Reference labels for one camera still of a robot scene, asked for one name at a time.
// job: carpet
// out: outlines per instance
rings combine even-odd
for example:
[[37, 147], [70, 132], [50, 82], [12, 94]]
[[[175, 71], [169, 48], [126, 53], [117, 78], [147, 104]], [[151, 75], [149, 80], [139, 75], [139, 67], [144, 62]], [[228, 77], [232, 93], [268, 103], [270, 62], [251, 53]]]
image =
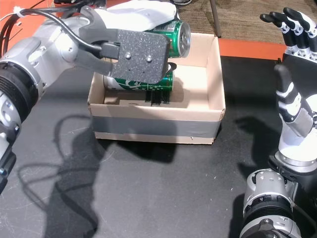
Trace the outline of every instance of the carpet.
[[[314, 0], [217, 0], [222, 37], [227, 39], [283, 43], [280, 30], [272, 23], [262, 22], [261, 13], [283, 11], [291, 7], [317, 21]], [[209, 0], [193, 0], [178, 7], [182, 20], [188, 22], [192, 32], [214, 33]]]

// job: can label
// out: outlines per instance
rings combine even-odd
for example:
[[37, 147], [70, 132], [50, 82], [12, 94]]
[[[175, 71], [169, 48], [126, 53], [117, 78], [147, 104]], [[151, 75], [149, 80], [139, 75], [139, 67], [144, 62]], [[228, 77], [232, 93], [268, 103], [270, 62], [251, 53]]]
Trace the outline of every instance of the can label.
[[157, 26], [152, 31], [174, 32], [177, 21], [172, 21], [169, 24]]
[[104, 80], [106, 80], [106, 87], [112, 90], [172, 91], [173, 88], [173, 72], [167, 73], [166, 76], [156, 84], [148, 84], [112, 77], [105, 77]]

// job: orange floor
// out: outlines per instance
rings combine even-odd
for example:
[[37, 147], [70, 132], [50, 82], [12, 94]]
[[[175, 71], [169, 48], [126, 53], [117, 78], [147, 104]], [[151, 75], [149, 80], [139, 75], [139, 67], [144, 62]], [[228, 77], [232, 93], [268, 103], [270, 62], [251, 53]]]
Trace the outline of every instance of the orange floor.
[[[107, 6], [112, 6], [125, 2], [126, 0], [108, 0]], [[37, 3], [38, 0], [0, 0], [0, 16], [4, 16], [12, 12], [14, 6], [20, 6], [28, 8]], [[47, 0], [41, 3], [38, 7], [47, 7], [52, 3], [52, 0]], [[12, 30], [12, 39], [10, 45], [14, 45], [20, 39], [31, 36], [37, 29], [37, 27], [43, 22], [44, 18], [41, 16], [28, 16], [20, 18], [20, 26], [15, 26]], [[0, 22], [2, 28], [5, 20]], [[229, 40], [221, 38], [219, 39], [220, 55], [221, 56], [233, 56], [233, 57], [247, 57], [257, 59], [276, 60], [281, 58], [286, 47], [282, 44], [265, 43], [265, 42], [253, 42], [253, 41], [241, 41], [241, 40]]]

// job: can lid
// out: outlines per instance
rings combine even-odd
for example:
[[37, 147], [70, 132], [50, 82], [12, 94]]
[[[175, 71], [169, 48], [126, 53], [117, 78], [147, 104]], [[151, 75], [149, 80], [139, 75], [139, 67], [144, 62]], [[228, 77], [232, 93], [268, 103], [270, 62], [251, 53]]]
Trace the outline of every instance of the can lid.
[[178, 32], [178, 52], [181, 57], [187, 57], [190, 50], [190, 26], [182, 22]]

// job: shoe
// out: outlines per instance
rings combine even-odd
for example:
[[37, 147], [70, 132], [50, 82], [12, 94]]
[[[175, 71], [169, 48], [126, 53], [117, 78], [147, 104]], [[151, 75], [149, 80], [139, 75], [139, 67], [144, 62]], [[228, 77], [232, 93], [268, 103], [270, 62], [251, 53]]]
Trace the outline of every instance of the shoe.
[[175, 5], [188, 5], [192, 2], [192, 0], [173, 0], [172, 2], [174, 2]]

